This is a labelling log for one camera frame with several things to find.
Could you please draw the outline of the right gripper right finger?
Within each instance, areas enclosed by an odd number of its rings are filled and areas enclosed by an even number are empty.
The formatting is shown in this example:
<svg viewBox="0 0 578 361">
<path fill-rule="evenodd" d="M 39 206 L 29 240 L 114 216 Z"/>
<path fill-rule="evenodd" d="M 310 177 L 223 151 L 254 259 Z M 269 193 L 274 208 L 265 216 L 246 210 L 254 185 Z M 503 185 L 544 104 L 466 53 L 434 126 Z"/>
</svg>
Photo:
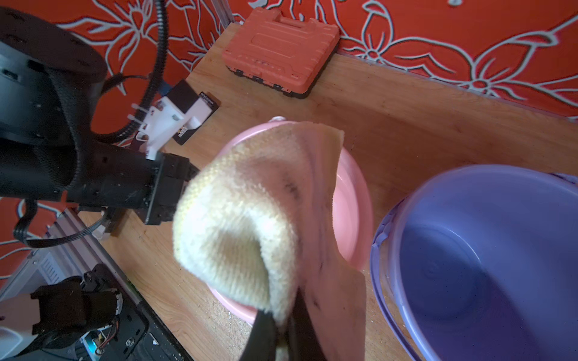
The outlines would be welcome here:
<svg viewBox="0 0 578 361">
<path fill-rule="evenodd" d="M 297 290 L 294 308 L 287 322 L 287 344 L 290 361 L 326 360 L 300 289 Z"/>
</svg>

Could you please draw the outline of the red plastic tool case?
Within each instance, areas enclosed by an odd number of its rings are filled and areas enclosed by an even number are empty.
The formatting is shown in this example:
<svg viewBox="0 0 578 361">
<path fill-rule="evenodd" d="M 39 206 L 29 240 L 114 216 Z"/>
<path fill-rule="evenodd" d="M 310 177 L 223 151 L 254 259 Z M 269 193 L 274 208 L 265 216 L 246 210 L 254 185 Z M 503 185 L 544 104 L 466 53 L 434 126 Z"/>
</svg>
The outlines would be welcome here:
<svg viewBox="0 0 578 361">
<path fill-rule="evenodd" d="M 222 53 L 235 75 L 306 98 L 340 40 L 337 26 L 256 8 Z"/>
</svg>

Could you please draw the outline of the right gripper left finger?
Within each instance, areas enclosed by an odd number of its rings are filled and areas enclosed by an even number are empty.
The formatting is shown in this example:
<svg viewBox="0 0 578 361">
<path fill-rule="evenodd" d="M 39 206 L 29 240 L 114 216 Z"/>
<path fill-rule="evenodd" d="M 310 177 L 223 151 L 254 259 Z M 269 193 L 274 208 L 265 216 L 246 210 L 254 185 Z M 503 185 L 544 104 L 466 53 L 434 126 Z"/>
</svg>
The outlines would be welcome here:
<svg viewBox="0 0 578 361">
<path fill-rule="evenodd" d="M 272 314 L 259 310 L 239 361 L 274 361 L 277 326 Z"/>
</svg>

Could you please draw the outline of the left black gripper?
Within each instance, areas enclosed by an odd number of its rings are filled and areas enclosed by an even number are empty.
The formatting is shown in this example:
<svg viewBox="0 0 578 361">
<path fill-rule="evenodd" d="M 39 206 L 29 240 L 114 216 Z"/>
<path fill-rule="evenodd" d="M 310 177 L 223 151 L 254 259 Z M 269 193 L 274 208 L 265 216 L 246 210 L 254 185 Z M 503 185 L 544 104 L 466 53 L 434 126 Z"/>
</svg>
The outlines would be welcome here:
<svg viewBox="0 0 578 361">
<path fill-rule="evenodd" d="M 89 208 L 132 209 L 146 225 L 171 222 L 177 204 L 199 170 L 189 159 L 143 153 L 112 144 L 95 144 L 82 183 L 67 193 L 67 201 Z"/>
</svg>

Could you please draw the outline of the pink plastic bucket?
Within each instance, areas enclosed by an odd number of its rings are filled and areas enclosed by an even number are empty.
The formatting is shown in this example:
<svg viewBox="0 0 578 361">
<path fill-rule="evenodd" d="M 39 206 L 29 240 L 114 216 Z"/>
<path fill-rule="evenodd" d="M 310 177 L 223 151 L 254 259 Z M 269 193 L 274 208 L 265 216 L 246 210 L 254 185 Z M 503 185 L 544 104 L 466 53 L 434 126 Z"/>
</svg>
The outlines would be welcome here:
<svg viewBox="0 0 578 361">
<path fill-rule="evenodd" d="M 222 156 L 237 144 L 268 129 L 297 123 L 284 117 L 274 117 L 267 123 L 254 126 L 230 140 L 219 152 Z M 333 228 L 339 251 L 351 266 L 363 271 L 369 262 L 371 236 L 373 235 L 373 206 L 364 175 L 353 156 L 342 148 L 337 169 L 333 198 Z M 254 323 L 257 311 L 219 293 L 209 290 L 233 315 L 249 325 Z"/>
</svg>

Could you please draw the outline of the yellow cloth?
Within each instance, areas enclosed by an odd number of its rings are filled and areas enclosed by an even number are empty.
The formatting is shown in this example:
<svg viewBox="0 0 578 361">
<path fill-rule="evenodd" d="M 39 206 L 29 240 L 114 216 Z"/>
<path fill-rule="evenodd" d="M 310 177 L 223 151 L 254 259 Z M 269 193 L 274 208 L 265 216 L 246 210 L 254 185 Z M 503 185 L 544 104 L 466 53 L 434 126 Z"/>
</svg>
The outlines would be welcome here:
<svg viewBox="0 0 578 361">
<path fill-rule="evenodd" d="M 174 216 L 175 259 L 222 295 L 272 314 L 275 360 L 289 360 L 298 289 L 326 360 L 364 359 L 364 275 L 340 254 L 332 220 L 343 138 L 309 122 L 254 135 L 189 183 Z"/>
</svg>

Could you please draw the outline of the purple plastic bucket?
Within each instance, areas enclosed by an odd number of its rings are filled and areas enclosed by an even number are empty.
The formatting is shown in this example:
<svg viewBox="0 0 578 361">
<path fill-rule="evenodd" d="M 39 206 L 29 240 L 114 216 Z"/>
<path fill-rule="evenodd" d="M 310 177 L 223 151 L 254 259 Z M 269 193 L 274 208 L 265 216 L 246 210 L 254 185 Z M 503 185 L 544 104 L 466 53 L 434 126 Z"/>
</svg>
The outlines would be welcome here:
<svg viewBox="0 0 578 361">
<path fill-rule="evenodd" d="M 439 174 L 383 218 L 370 274 L 412 360 L 575 360 L 577 179 L 508 165 Z"/>
</svg>

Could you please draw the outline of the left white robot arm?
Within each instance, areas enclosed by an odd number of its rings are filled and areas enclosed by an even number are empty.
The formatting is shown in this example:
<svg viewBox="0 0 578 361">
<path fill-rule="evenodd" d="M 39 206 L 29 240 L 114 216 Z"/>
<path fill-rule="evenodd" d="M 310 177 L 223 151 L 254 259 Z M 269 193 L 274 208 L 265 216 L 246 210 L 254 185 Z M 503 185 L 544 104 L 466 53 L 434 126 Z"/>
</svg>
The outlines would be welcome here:
<svg viewBox="0 0 578 361">
<path fill-rule="evenodd" d="M 51 248 L 81 239 L 28 236 L 42 201 L 65 200 L 111 215 L 132 209 L 147 225 L 170 222 L 197 168 L 162 152 L 171 138 L 188 140 L 214 114 L 217 102 L 185 81 L 164 97 L 169 43 L 164 2 L 154 4 L 158 43 L 153 70 L 129 123 L 110 133 L 90 127 L 97 103 L 126 80 L 107 77 L 102 56 L 60 27 L 13 8 L 1 9 L 1 195 L 22 199 L 13 231 L 28 248 Z"/>
</svg>

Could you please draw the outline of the black snack packet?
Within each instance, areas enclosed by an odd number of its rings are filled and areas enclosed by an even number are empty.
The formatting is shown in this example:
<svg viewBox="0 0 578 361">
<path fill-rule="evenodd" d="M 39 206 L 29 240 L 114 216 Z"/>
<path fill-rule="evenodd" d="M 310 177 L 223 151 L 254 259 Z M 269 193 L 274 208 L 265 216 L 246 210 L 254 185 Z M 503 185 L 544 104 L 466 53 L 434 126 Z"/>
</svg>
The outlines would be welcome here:
<svg viewBox="0 0 578 361">
<path fill-rule="evenodd" d="M 185 113 L 189 117 L 188 121 L 173 135 L 173 139 L 179 145 L 184 145 L 218 108 L 219 102 L 216 99 L 201 92 L 197 101 Z"/>
</svg>

